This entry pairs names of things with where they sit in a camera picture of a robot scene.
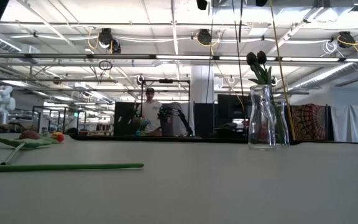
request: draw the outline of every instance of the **clear glass bottle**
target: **clear glass bottle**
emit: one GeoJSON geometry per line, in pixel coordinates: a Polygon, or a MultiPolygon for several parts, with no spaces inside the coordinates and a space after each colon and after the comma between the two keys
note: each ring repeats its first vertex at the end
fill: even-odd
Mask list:
{"type": "Polygon", "coordinates": [[[248,145],[250,149],[274,150],[275,110],[272,103],[272,86],[254,85],[250,88],[252,112],[249,120],[248,145]]]}
{"type": "Polygon", "coordinates": [[[275,135],[277,145],[281,147],[287,147],[290,145],[290,134],[288,133],[288,125],[285,120],[285,100],[273,99],[275,106],[275,135]]]}

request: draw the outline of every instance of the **desk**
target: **desk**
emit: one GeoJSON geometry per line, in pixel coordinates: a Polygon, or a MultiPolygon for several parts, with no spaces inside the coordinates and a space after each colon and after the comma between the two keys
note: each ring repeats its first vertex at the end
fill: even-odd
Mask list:
{"type": "MultiPolygon", "coordinates": [[[[0,144],[0,162],[11,152],[0,144]]],[[[75,141],[16,164],[143,162],[143,170],[0,173],[0,223],[358,223],[358,145],[75,141]]]]}

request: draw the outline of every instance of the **person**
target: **person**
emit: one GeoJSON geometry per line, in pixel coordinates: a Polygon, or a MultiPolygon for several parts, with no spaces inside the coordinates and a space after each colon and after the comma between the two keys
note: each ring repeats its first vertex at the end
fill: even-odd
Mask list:
{"type": "Polygon", "coordinates": [[[146,136],[162,137],[160,120],[158,118],[158,112],[162,104],[157,100],[153,100],[154,89],[146,89],[146,102],[137,107],[137,114],[142,115],[149,124],[145,128],[146,136]]]}

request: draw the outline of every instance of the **ceiling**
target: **ceiling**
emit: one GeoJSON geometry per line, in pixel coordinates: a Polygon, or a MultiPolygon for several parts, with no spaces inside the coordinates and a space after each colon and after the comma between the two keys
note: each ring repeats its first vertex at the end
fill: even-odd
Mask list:
{"type": "MultiPolygon", "coordinates": [[[[112,29],[113,37],[121,44],[122,54],[170,54],[170,55],[209,55],[209,47],[200,45],[194,38],[199,29],[209,29],[213,35],[213,42],[217,42],[212,47],[215,55],[237,55],[236,37],[239,35],[240,13],[236,5],[235,15],[230,7],[215,7],[213,13],[200,11],[195,0],[136,0],[136,1],[107,1],[107,0],[48,0],[36,1],[28,0],[31,10],[24,7],[20,1],[11,0],[0,23],[0,38],[18,46],[22,53],[27,53],[29,46],[36,49],[35,52],[43,54],[109,54],[110,52],[97,46],[91,49],[86,39],[88,36],[96,37],[103,27],[112,29]],[[53,29],[46,26],[39,16],[42,16],[53,29]],[[176,27],[172,25],[173,17],[176,27]],[[64,38],[70,39],[69,45],[65,40],[57,35],[60,33],[64,38]],[[178,38],[177,50],[175,50],[174,39],[178,38]]],[[[288,57],[343,57],[354,54],[354,48],[337,48],[331,54],[326,54],[327,41],[331,37],[336,37],[339,31],[349,31],[355,40],[358,41],[358,12],[349,11],[351,8],[335,8],[324,10],[322,15],[304,24],[300,29],[297,25],[302,22],[304,17],[312,9],[310,7],[276,7],[274,9],[275,22],[277,26],[277,37],[293,31],[287,42],[280,47],[280,55],[288,57]]],[[[242,15],[242,42],[238,44],[239,55],[245,56],[248,52],[258,52],[263,50],[270,52],[275,47],[272,41],[274,36],[272,17],[269,7],[246,6],[242,15]],[[252,29],[263,27],[266,40],[261,39],[261,35],[250,35],[252,29]]],[[[91,45],[96,44],[96,39],[89,40],[91,45]]],[[[270,54],[276,56],[277,51],[273,50],[270,54]]],[[[39,62],[59,62],[53,59],[40,59],[39,62]]],[[[179,60],[175,63],[161,63],[155,67],[151,66],[153,60],[111,60],[120,63],[119,70],[113,67],[111,70],[103,72],[98,66],[94,71],[98,78],[112,78],[118,83],[84,83],[90,88],[101,89],[136,89],[134,85],[138,75],[148,79],[171,78],[186,80],[191,77],[192,62],[179,60]]],[[[62,62],[83,62],[89,63],[87,66],[52,66],[47,67],[37,74],[37,78],[95,78],[95,73],[90,67],[97,64],[99,60],[62,60],[62,62]]],[[[14,75],[15,77],[29,77],[29,66],[21,66],[25,63],[19,59],[1,59],[0,65],[5,66],[16,72],[0,74],[0,77],[14,75]]],[[[234,78],[234,89],[240,89],[239,66],[235,63],[219,62],[218,65],[211,61],[215,77],[234,78]]],[[[44,66],[34,66],[33,74],[43,69],[44,66]]],[[[319,66],[284,64],[282,67],[283,76],[291,81],[299,80],[305,75],[318,70],[319,66]]],[[[254,78],[252,71],[245,62],[241,65],[241,75],[243,77],[244,90],[247,91],[252,82],[248,78],[254,78]]],[[[272,75],[280,79],[280,67],[275,64],[272,66],[272,75]]],[[[223,86],[217,86],[217,90],[229,90],[226,82],[223,86]]],[[[55,85],[50,82],[30,83],[33,86],[42,85],[51,88],[73,88],[72,83],[63,82],[55,85]]],[[[181,89],[178,85],[158,84],[156,88],[181,89]]],[[[132,95],[127,93],[101,92],[112,100],[133,100],[132,95]]],[[[71,97],[80,97],[78,93],[71,94],[71,97]]],[[[159,99],[187,99],[186,93],[164,93],[158,94],[159,99]]]]}

